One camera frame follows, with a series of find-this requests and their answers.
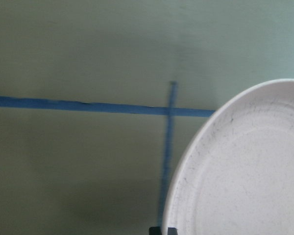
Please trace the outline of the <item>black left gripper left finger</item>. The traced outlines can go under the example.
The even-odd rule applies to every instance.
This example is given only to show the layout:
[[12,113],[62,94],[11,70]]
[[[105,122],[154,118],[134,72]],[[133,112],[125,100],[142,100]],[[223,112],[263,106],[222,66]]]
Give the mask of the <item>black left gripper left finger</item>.
[[161,225],[162,225],[161,221],[158,221],[155,226],[149,227],[148,234],[149,235],[162,235]]

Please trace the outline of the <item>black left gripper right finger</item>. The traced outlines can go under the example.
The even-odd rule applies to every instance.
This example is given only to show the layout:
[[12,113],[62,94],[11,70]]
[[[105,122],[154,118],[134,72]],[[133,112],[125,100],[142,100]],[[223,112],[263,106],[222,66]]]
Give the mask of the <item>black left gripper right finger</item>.
[[167,225],[167,235],[178,235],[178,230],[176,224],[168,223]]

